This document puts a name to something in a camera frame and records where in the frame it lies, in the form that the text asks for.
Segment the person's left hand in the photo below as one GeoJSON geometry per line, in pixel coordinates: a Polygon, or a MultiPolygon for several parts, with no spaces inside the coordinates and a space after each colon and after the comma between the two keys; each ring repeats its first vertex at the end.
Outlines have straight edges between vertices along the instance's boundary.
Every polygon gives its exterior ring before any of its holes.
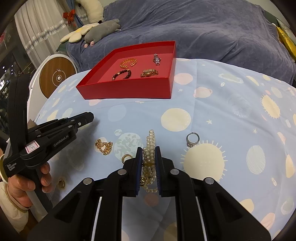
{"type": "MultiPolygon", "coordinates": [[[[40,179],[42,191],[50,193],[53,190],[52,176],[50,174],[50,165],[46,162],[40,167],[42,177],[40,179]]],[[[21,175],[14,175],[8,178],[8,193],[23,207],[29,208],[33,204],[27,195],[27,191],[34,191],[36,188],[35,183],[21,175]]]]}

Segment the white sleeve forearm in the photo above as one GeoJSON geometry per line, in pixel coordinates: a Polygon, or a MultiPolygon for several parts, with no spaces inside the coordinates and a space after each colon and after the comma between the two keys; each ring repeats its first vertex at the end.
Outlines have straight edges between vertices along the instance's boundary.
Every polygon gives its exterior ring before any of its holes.
{"type": "Polygon", "coordinates": [[[8,193],[8,185],[4,182],[1,182],[1,209],[13,228],[20,233],[28,222],[29,212],[8,193]]]}

